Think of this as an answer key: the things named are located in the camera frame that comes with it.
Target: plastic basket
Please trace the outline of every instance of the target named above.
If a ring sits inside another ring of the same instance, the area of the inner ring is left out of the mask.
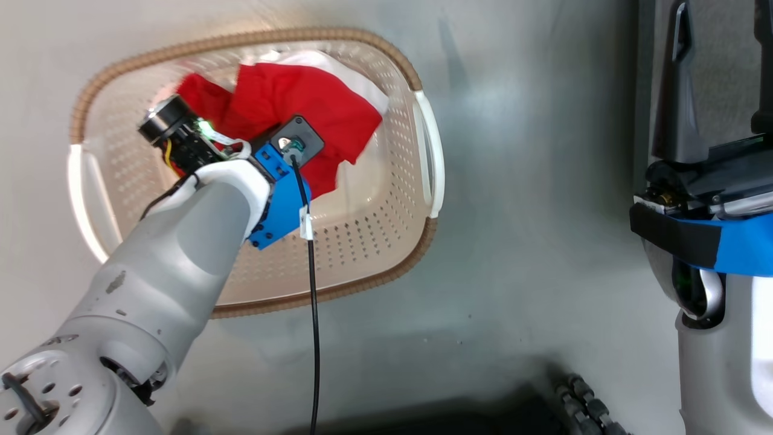
[[[390,107],[338,189],[312,201],[319,299],[373,288],[416,265],[443,203],[438,127],[421,81],[394,46],[356,29],[275,30],[220,36],[146,53],[100,72],[73,110],[70,200],[89,248],[104,262],[147,204],[175,177],[136,132],[145,111],[187,74],[233,86],[245,56],[321,50],[373,81]],[[306,243],[289,235],[263,251],[242,247],[213,317],[308,303]]]

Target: black strap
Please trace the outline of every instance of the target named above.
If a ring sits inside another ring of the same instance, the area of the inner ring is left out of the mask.
[[[685,263],[705,269],[717,263],[722,227],[678,221],[644,204],[634,204],[628,216],[631,231]]]

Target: blue gripper bracket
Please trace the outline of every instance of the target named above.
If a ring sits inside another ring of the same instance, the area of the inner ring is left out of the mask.
[[[262,251],[298,229],[301,224],[298,211],[303,207],[303,202],[292,166],[282,159],[269,142],[258,149],[253,157],[276,180],[268,212],[248,238],[252,246]],[[312,190],[306,180],[303,180],[303,187],[306,197],[311,198]]]

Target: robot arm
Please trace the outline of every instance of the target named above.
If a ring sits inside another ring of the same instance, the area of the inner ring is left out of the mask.
[[[709,148],[696,124],[692,11],[670,12],[649,187],[631,228],[682,311],[676,319],[687,435],[773,431],[773,91],[770,0],[755,2],[762,45],[758,136]]]
[[[3,372],[20,386],[0,391],[0,433],[161,433],[151,393],[203,330],[271,191],[243,159],[197,174],[139,222],[56,335]]]

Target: yellow wire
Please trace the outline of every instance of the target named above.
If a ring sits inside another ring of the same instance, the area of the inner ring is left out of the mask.
[[[166,166],[169,166],[169,169],[175,170],[175,168],[172,167],[172,162],[169,161],[169,156],[172,154],[172,140],[166,139],[166,150],[164,152],[164,162],[166,162]]]

